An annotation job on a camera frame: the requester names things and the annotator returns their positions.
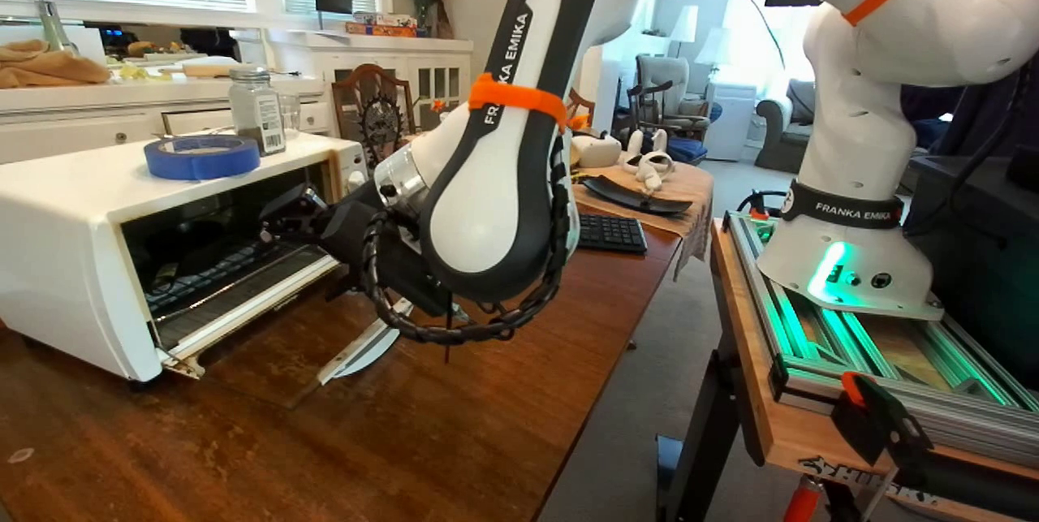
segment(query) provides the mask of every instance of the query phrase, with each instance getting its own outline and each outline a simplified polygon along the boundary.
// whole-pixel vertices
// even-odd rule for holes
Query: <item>lampshade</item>
[[[694,63],[705,66],[731,66],[734,63],[731,50],[732,32],[725,27],[712,27],[708,41],[696,55]]]
[[[671,41],[691,43],[696,41],[696,15],[699,10],[695,4],[690,4],[682,8],[678,14],[678,21],[671,29]]]

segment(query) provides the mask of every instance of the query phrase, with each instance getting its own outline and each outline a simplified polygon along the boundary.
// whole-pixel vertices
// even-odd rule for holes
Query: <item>computer keyboard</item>
[[[638,219],[582,213],[578,247],[642,254],[646,252],[646,237]]]

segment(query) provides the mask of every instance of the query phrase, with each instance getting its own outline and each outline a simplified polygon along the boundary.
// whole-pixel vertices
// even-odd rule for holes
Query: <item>wooden platform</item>
[[[576,253],[515,340],[455,348],[450,364],[401,341],[296,396],[371,320],[367,303],[312,290],[255,327],[291,334],[284,353],[239,342],[212,375],[234,373],[166,374],[137,394],[0,329],[0,501],[16,522],[534,519],[678,244],[646,238],[644,259]],[[254,365],[229,370],[235,358]]]

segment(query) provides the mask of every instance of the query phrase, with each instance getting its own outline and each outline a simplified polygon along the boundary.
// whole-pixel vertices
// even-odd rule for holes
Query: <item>tape roll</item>
[[[257,168],[260,147],[256,140],[241,136],[183,136],[145,145],[144,159],[155,177],[202,181]]]

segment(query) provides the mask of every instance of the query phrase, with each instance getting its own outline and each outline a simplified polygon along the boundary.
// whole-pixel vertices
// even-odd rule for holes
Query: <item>toaster oven rack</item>
[[[176,347],[185,337],[327,256],[313,245],[245,240],[225,252],[211,268],[179,278],[162,292],[145,296],[155,335],[164,349]]]

